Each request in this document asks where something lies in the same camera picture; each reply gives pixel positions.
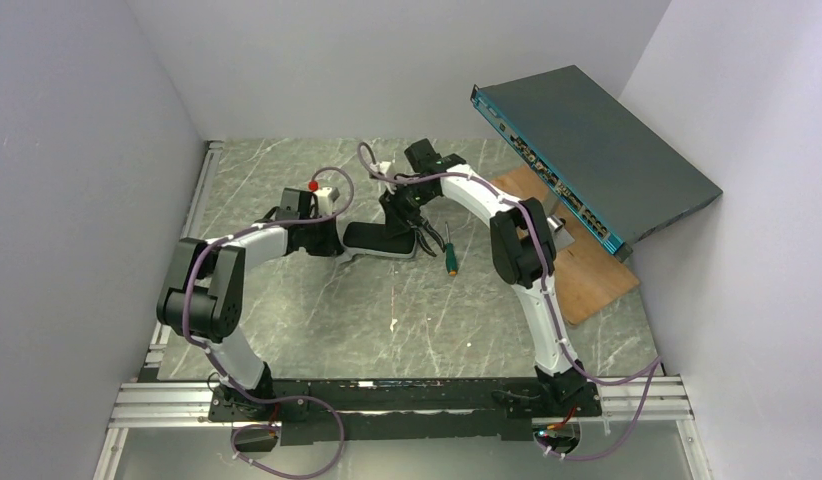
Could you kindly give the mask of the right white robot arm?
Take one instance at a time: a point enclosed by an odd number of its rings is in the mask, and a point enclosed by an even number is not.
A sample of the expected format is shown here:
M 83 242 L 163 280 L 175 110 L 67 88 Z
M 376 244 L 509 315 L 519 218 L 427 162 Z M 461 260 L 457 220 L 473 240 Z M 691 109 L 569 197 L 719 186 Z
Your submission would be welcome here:
M 564 328 L 555 292 L 557 251 L 540 201 L 504 192 L 463 158 L 438 154 L 427 139 L 405 151 L 410 174 L 395 172 L 391 161 L 377 161 L 365 142 L 359 144 L 357 155 L 370 177 L 386 185 L 380 203 L 388 225 L 424 229 L 422 207 L 443 197 L 487 226 L 494 269 L 515 292 L 527 320 L 537 375 L 527 392 L 499 390 L 493 399 L 515 410 L 600 416 L 598 383 L 584 371 Z

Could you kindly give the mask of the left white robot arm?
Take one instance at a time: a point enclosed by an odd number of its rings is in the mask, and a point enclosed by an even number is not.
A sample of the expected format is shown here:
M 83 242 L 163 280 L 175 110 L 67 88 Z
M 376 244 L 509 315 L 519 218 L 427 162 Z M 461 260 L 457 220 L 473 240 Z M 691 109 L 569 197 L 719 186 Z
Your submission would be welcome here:
M 258 409 L 275 397 L 269 365 L 245 338 L 239 323 L 246 273 L 298 251 L 338 257 L 339 192 L 310 182 L 287 188 L 280 205 L 246 229 L 216 239 L 183 238 L 156 305 L 158 321 L 199 347 L 220 376 L 223 397 Z

